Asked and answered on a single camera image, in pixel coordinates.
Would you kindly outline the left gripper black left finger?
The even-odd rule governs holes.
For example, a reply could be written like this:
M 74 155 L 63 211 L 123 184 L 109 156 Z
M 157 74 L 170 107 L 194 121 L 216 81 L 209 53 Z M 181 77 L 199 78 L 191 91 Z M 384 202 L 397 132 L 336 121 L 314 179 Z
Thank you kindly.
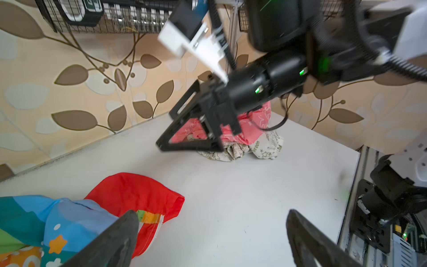
M 137 213 L 129 210 L 63 266 L 129 267 L 138 229 Z

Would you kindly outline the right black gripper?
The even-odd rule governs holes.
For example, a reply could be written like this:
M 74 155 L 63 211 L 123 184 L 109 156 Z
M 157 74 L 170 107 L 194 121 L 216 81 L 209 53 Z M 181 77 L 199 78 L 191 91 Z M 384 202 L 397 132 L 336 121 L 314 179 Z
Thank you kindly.
M 223 152 L 221 127 L 242 133 L 238 116 L 276 97 L 301 97 L 308 74 L 306 56 L 282 50 L 268 53 L 229 74 L 229 82 L 195 81 L 169 112 L 171 125 L 156 141 L 163 152 Z

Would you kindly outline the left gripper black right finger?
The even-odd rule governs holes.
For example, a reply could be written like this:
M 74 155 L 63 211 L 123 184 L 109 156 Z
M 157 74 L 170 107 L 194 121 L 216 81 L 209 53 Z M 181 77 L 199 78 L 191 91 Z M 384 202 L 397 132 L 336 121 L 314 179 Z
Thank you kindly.
M 289 211 L 286 229 L 297 267 L 360 266 L 297 210 Z

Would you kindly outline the red cloth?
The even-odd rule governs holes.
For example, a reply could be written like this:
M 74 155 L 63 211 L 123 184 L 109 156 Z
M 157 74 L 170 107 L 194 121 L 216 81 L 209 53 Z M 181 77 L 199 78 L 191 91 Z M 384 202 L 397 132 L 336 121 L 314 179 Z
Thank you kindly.
M 139 230 L 133 258 L 149 249 L 162 225 L 177 217 L 185 202 L 184 196 L 162 183 L 126 172 L 103 179 L 85 198 L 117 217 L 129 210 L 137 213 Z

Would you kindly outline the multicolour rainbow cloth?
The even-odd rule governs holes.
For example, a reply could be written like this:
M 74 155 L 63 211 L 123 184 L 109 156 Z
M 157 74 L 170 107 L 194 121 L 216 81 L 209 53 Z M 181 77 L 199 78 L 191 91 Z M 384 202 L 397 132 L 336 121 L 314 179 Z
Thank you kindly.
M 1 198 L 1 266 L 60 267 L 127 211 L 139 221 L 134 256 L 150 247 L 164 215 L 133 202 L 42 195 Z

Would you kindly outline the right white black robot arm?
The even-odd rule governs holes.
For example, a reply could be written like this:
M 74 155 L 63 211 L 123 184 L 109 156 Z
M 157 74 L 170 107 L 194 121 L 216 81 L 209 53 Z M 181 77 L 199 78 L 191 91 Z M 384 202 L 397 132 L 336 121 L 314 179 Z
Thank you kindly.
M 196 8 L 180 2 L 159 41 L 176 56 L 191 53 L 211 75 L 194 82 L 171 109 L 158 148 L 221 152 L 225 128 L 241 134 L 240 115 L 288 93 L 301 96 L 308 76 L 323 85 L 386 72 L 427 80 L 425 68 L 394 54 L 411 10 L 396 8 L 370 20 L 357 1 L 343 6 L 343 29 L 333 33 L 320 1 L 245 1 L 250 44 L 263 56 L 238 68 L 215 1 Z

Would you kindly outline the white star patterned cloth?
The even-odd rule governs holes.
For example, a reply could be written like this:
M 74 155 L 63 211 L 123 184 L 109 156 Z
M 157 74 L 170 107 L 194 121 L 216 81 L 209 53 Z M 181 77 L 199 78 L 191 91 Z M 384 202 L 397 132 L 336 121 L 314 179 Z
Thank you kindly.
M 283 138 L 276 131 L 263 133 L 253 144 L 246 145 L 238 142 L 225 142 L 223 152 L 206 152 L 198 153 L 214 161 L 232 162 L 241 159 L 247 154 L 253 154 L 258 159 L 275 159 L 282 151 L 284 144 Z

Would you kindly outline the black bottle rack tool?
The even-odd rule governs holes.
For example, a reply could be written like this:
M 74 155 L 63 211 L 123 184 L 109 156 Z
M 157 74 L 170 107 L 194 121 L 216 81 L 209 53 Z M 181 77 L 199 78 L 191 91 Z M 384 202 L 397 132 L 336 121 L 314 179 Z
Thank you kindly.
M 149 24 L 170 14 L 178 1 L 54 1 L 70 25 L 94 27 L 102 19 L 114 23 Z

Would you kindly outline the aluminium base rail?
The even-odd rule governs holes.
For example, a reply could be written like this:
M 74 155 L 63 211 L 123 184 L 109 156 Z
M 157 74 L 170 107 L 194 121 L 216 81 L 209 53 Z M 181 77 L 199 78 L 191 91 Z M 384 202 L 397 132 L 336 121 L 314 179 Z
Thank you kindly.
M 364 267 L 426 266 L 425 141 L 396 155 L 360 148 L 338 246 Z

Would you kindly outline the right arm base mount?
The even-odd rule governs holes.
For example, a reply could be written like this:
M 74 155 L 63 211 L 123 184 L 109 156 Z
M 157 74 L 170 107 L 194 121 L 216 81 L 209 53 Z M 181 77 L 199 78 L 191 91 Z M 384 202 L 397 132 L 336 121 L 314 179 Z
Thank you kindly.
M 394 155 L 380 158 L 370 174 L 372 182 L 359 182 L 350 222 L 351 233 L 385 254 L 390 253 L 390 224 L 427 208 L 427 187 L 399 174 L 394 162 Z

